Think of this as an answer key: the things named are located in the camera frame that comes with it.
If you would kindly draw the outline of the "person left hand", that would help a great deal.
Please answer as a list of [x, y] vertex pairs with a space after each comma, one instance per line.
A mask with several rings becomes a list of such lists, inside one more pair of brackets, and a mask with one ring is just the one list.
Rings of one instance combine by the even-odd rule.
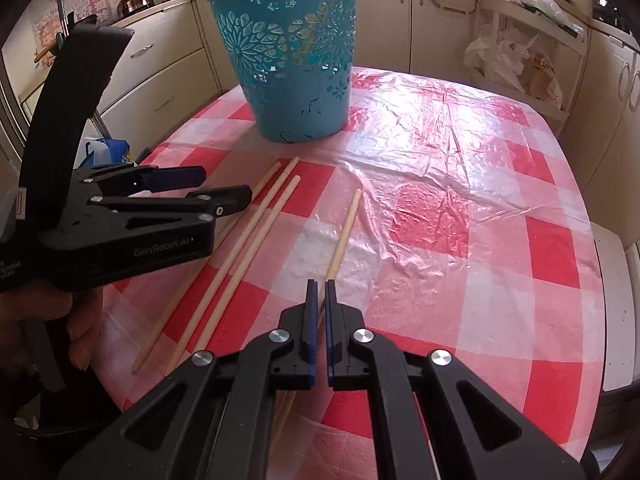
[[4, 292], [1, 295], [1, 369], [15, 372], [35, 362], [28, 331], [38, 323], [64, 328], [67, 356], [78, 370], [86, 370], [99, 344], [103, 314], [103, 288], [61, 292], [44, 283]]

